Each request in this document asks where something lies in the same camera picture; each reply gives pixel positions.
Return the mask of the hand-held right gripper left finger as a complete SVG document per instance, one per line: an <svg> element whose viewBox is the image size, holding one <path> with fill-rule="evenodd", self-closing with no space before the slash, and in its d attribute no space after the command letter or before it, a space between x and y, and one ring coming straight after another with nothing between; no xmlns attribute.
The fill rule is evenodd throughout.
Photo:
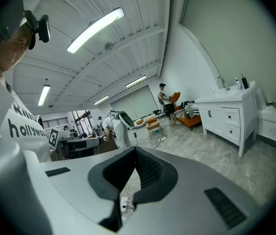
<svg viewBox="0 0 276 235"><path fill-rule="evenodd" d="M120 190L104 177L120 178L135 148L118 149L73 160L41 163L44 172L62 170L40 178L40 196L54 232L138 232L138 213L122 222Z"/></svg>

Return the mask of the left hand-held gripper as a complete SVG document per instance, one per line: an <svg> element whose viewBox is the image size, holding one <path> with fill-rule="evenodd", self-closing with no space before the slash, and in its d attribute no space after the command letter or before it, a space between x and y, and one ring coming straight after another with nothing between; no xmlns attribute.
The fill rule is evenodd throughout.
<svg viewBox="0 0 276 235"><path fill-rule="evenodd" d="M52 128L48 137L48 142L55 151L56 160L64 160L60 141L67 136L67 132ZM64 142L68 146L70 156L93 156L97 154L97 148L101 144L99 138L88 138L79 140L67 140Z"/></svg>

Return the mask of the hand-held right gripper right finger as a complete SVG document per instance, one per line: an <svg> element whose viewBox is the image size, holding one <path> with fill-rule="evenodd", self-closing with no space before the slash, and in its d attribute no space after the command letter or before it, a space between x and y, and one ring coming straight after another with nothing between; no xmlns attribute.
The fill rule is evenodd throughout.
<svg viewBox="0 0 276 235"><path fill-rule="evenodd" d="M139 151L172 165L178 178L160 201L137 204L122 227L124 235L234 234L260 211L245 190L201 162L149 148Z"/></svg>

